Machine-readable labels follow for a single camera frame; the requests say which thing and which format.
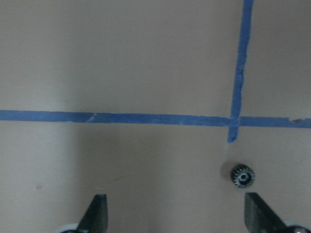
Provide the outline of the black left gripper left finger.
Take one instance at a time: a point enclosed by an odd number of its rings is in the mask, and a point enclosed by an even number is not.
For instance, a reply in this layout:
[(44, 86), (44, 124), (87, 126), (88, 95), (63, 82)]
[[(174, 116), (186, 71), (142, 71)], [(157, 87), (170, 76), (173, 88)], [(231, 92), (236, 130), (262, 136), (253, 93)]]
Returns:
[(105, 233), (108, 228), (107, 195), (94, 196), (87, 211), (79, 222), (77, 233)]

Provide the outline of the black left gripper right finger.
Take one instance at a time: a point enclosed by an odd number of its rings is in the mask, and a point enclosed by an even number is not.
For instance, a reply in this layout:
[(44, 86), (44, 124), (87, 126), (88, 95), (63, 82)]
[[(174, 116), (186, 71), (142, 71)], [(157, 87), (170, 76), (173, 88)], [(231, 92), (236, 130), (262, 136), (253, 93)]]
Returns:
[(245, 193), (244, 223), (250, 233), (278, 233), (287, 228), (259, 194)]

